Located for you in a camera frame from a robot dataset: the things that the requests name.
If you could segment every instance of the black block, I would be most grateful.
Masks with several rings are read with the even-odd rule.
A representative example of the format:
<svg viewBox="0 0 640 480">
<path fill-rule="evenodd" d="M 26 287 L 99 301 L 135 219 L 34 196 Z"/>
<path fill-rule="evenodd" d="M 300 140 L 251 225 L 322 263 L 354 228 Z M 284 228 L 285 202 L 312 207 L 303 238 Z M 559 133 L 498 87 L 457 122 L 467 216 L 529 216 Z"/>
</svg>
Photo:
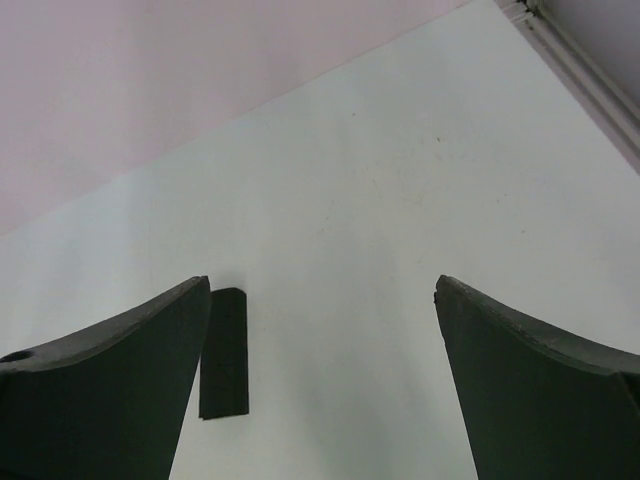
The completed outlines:
<svg viewBox="0 0 640 480">
<path fill-rule="evenodd" d="M 193 278 L 0 359 L 0 478 L 169 478 L 209 318 Z"/>
<path fill-rule="evenodd" d="M 640 479 L 640 357 L 449 277 L 435 298 L 480 480 Z"/>
<path fill-rule="evenodd" d="M 209 329 L 200 359 L 200 418 L 249 413 L 247 296 L 229 288 L 211 293 Z"/>
</svg>

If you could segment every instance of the pink wall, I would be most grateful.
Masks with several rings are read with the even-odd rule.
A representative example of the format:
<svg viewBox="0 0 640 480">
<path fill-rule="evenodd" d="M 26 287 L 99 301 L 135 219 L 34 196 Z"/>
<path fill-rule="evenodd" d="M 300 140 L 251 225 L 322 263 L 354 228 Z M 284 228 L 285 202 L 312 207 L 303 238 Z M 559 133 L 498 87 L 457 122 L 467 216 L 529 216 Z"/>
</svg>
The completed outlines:
<svg viewBox="0 0 640 480">
<path fill-rule="evenodd" d="M 0 234 L 467 1 L 3 2 Z"/>
</svg>

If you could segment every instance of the black rectangular object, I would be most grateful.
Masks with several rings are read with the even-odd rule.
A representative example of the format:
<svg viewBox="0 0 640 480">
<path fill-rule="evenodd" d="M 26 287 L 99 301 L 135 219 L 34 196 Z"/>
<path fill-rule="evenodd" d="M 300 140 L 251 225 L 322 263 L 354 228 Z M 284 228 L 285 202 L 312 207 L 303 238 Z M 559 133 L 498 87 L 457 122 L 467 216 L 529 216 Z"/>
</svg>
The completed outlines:
<svg viewBox="0 0 640 480">
<path fill-rule="evenodd" d="M 200 357 L 200 418 L 249 413 L 247 296 L 237 288 L 211 293 L 209 327 Z"/>
</svg>

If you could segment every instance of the white backdrop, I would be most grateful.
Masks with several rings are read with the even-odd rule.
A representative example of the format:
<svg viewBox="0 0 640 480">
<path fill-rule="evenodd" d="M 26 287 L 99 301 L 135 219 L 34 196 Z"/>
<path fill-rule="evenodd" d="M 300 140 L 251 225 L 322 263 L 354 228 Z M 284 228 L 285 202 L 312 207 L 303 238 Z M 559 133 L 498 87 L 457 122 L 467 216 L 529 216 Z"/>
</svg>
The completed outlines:
<svg viewBox="0 0 640 480">
<path fill-rule="evenodd" d="M 252 411 L 194 390 L 172 478 L 474 478 L 438 276 L 640 353 L 639 206 L 475 0 L 1 238 L 0 353 L 207 274 L 248 294 Z"/>
</svg>

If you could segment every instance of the dark spot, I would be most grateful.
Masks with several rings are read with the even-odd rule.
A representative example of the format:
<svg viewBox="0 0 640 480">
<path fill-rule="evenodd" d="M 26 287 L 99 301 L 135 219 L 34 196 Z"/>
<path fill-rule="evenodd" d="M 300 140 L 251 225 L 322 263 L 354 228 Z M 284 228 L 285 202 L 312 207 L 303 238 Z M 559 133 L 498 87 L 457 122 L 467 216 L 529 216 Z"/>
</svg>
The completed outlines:
<svg viewBox="0 0 640 480">
<path fill-rule="evenodd" d="M 0 363 L 17 362 L 18 360 L 25 360 L 31 357 L 33 357 L 33 352 L 30 352 L 29 350 L 22 350 L 20 352 L 13 352 L 9 355 L 5 355 L 4 357 L 0 358 Z"/>
</svg>

